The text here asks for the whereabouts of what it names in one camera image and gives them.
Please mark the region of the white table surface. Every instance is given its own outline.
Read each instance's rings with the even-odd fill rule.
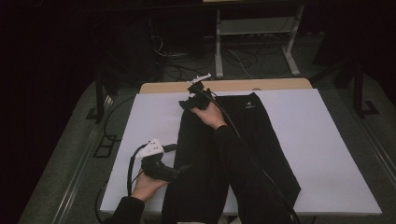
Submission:
[[[261,98],[283,152],[302,188],[294,210],[299,215],[379,215],[372,192],[340,136],[318,90],[254,91]],[[252,91],[224,91],[217,95],[243,95]],[[126,177],[134,151],[154,137],[162,144],[177,142],[187,93],[145,93],[134,100],[120,149],[111,173],[101,211],[112,213],[126,196]],[[174,153],[163,162],[173,166]],[[136,176],[140,159],[134,162]],[[161,213],[166,187],[146,202],[146,212]],[[224,214],[236,214],[231,189]]]

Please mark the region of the black pants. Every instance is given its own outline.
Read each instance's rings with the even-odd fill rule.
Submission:
[[[271,176],[286,201],[294,205],[300,186],[260,98],[251,93],[221,96],[217,97],[217,101],[227,111],[241,138],[251,149],[253,160]],[[178,168],[191,164],[191,168],[169,184],[163,202],[163,223],[218,223],[229,184],[219,162],[213,133],[190,110],[184,111],[174,166]]]

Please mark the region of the left hand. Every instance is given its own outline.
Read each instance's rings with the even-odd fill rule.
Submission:
[[[169,184],[166,181],[160,179],[153,179],[143,172],[140,169],[139,174],[142,174],[136,179],[136,185],[134,186],[134,190],[131,194],[131,197],[137,198],[143,202],[146,202],[152,196],[154,196],[155,192],[160,189],[162,186]]]

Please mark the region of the black sleeve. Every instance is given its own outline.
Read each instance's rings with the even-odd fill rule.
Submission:
[[[133,197],[123,197],[113,216],[104,221],[105,224],[138,224],[145,204]]]
[[[238,202],[242,223],[292,223],[276,189],[261,168],[252,162],[248,147],[233,130],[225,125],[219,127],[214,140]]]

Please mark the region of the wooden edge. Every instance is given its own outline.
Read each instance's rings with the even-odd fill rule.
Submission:
[[[203,81],[212,91],[259,91],[259,90],[293,90],[312,89],[306,78],[274,78],[251,80],[216,80]],[[187,92],[187,82],[159,82],[143,84],[140,93]]]

